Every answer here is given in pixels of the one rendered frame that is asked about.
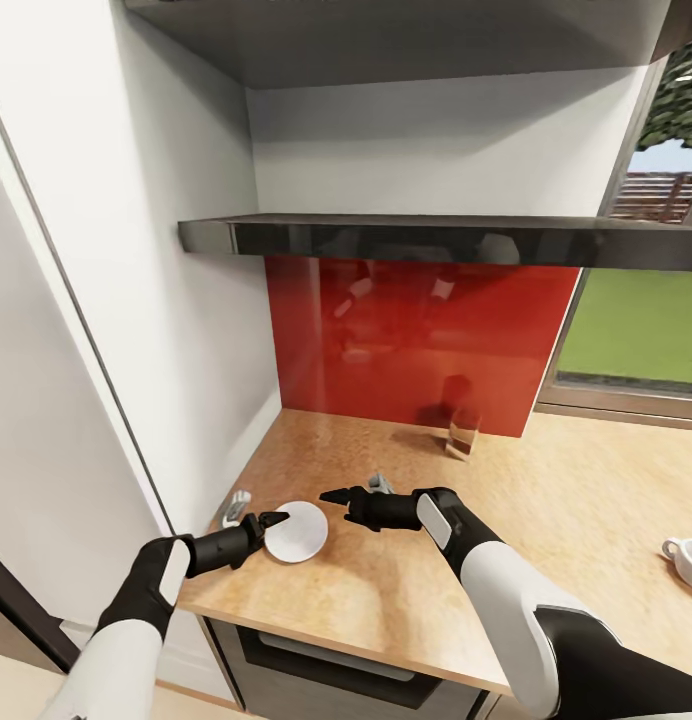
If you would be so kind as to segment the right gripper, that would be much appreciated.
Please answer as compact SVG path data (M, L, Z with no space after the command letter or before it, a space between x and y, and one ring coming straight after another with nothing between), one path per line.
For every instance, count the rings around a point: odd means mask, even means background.
M355 485L350 489L335 489L321 493L319 499L348 505L349 514L345 520L366 525L371 531L381 531L383 527L397 529L392 518L392 502L396 494L369 493L363 486Z

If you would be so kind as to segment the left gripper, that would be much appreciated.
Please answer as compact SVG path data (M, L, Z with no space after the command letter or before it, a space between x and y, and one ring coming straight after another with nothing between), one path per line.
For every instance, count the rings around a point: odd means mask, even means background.
M260 546L266 530L289 517L289 512L275 511L262 512L257 519L256 514L251 513L237 527L208 534L214 537L218 546L218 562L212 571L228 565L231 565L232 570L240 569L249 555Z

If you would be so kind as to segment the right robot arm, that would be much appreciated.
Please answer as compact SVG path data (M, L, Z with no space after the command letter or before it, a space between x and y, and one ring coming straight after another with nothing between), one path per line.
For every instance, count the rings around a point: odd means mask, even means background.
M520 705L545 720L692 720L692 675L627 649L452 490L399 495L381 473L321 493L371 531L423 527L451 566Z

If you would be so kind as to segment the saucer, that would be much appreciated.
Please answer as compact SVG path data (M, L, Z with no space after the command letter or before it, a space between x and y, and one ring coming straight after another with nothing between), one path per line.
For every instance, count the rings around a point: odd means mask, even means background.
M281 561L297 562L316 555L327 540L325 514L307 501L285 503L276 512L289 512L289 519L269 527L263 544Z

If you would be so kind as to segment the coffee cup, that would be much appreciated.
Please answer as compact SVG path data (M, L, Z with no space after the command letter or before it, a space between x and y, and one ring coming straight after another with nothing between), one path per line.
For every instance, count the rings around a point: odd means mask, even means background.
M671 561L675 562L679 575L692 586L692 539L681 541L676 537L670 537L662 544L662 550Z

